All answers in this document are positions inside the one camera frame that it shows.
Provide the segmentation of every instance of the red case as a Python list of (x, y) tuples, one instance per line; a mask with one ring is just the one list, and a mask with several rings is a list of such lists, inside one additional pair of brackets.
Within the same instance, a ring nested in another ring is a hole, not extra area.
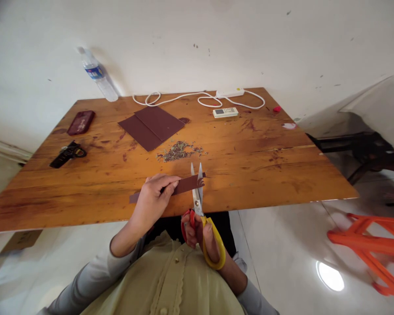
[(78, 112), (73, 122), (70, 125), (67, 133), (71, 136), (75, 136), (81, 133), (85, 133), (92, 123), (93, 117), (95, 117), (94, 111)]

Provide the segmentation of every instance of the white cable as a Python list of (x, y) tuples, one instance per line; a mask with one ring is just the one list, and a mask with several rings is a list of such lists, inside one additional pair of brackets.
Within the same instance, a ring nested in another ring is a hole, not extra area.
[[(207, 96), (200, 96), (200, 97), (197, 99), (197, 102), (199, 102), (200, 104), (202, 104), (203, 106), (206, 106), (206, 107), (216, 107), (216, 108), (222, 107), (222, 106), (223, 106), (223, 103), (219, 100), (220, 98), (225, 98), (225, 99), (227, 99), (228, 101), (230, 101), (232, 104), (244, 106), (244, 107), (247, 107), (247, 108), (249, 108), (249, 109), (260, 109), (261, 107), (263, 107), (263, 106), (266, 104), (266, 101), (265, 101), (264, 98), (262, 98), (260, 95), (255, 94), (255, 93), (250, 92), (250, 91), (247, 91), (247, 90), (244, 90), (244, 92), (247, 92), (247, 93), (250, 93), (250, 94), (252, 94), (252, 95), (257, 96), (260, 100), (263, 101), (263, 104), (260, 105), (260, 106), (258, 106), (258, 107), (252, 107), (252, 106), (248, 106), (248, 105), (245, 105), (245, 104), (236, 103), (236, 102), (234, 102), (234, 101), (231, 101), (231, 100), (230, 100), (229, 98), (227, 98), (227, 97), (216, 97), (216, 96), (212, 96), (212, 95), (210, 95), (210, 94), (208, 94), (208, 93), (206, 93), (206, 92), (197, 92), (197, 93), (183, 94), (183, 95), (178, 96), (177, 98), (173, 98), (173, 99), (168, 100), (168, 101), (160, 102), (159, 104), (155, 104), (155, 103), (161, 98), (161, 95), (162, 95), (162, 94), (161, 94), (160, 92), (153, 92), (153, 93), (149, 94), (149, 95), (147, 96), (147, 98), (145, 99), (144, 103), (140, 103), (139, 101), (137, 101), (135, 95), (133, 95), (133, 100), (134, 100), (136, 103), (138, 103), (138, 104), (140, 104), (140, 105), (143, 105), (143, 106), (155, 107), (155, 106), (159, 106), (159, 105), (161, 105), (161, 104), (165, 104), (165, 103), (168, 103), (168, 102), (175, 101), (175, 100), (177, 100), (177, 99), (179, 99), (179, 98), (183, 98), (183, 97), (185, 97), (185, 96), (189, 96), (189, 95), (198, 95), (198, 94), (205, 94), (205, 95), (207, 95)], [(152, 102), (149, 103), (149, 102), (148, 102), (149, 98), (150, 98), (151, 96), (155, 95), (155, 94), (158, 94), (158, 97), (157, 97), (154, 101), (152, 101)], [(215, 101), (217, 101), (218, 103), (220, 103), (220, 105), (207, 105), (207, 104), (204, 104), (204, 103), (202, 103), (202, 102), (200, 101), (200, 99), (202, 99), (202, 98), (212, 98), (212, 99), (214, 99)]]

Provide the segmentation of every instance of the wood grain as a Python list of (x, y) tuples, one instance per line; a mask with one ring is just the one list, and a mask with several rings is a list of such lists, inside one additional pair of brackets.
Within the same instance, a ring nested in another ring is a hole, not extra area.
[[(261, 95), (266, 106), (259, 110), (238, 106), (239, 115), (233, 118), (215, 119), (212, 108), (197, 103), (198, 96), (162, 105), (175, 117), (190, 121), (151, 152), (117, 124), (142, 108), (131, 97), (113, 103), (77, 101), (0, 194), (0, 232), (128, 220), (135, 206), (128, 198), (140, 191), (146, 177), (156, 173), (188, 177), (191, 162), (202, 162), (206, 172), (205, 213), (358, 197), (300, 128), (282, 126), (293, 121), (284, 110), (273, 112), (278, 104), (264, 88), (249, 90)], [(161, 101), (179, 95), (166, 94)], [(260, 104), (248, 93), (236, 101)], [(232, 107), (226, 100), (224, 104)], [(96, 113), (89, 131), (69, 136), (66, 130), (74, 116), (85, 110)], [(88, 155), (50, 168), (60, 148), (73, 139)], [(204, 152), (172, 162), (157, 157), (177, 141), (193, 143)], [(192, 202), (191, 192), (173, 196), (163, 216), (181, 215)]]

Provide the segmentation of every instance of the power strip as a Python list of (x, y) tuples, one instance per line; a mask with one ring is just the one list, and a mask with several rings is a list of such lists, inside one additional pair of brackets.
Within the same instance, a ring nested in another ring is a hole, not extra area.
[(217, 98), (229, 98), (235, 96), (244, 95), (245, 90), (243, 88), (237, 87), (236, 89), (231, 90), (217, 90), (216, 97)]

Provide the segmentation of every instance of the plastic water bottle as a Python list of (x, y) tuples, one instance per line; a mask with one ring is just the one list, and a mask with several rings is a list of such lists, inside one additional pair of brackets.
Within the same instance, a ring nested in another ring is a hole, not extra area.
[(118, 99), (118, 95), (105, 77), (98, 61), (90, 51), (85, 51), (83, 47), (78, 47), (77, 51), (82, 58), (84, 69), (93, 79), (93, 81), (95, 81), (102, 94), (104, 94), (108, 101), (115, 102)]

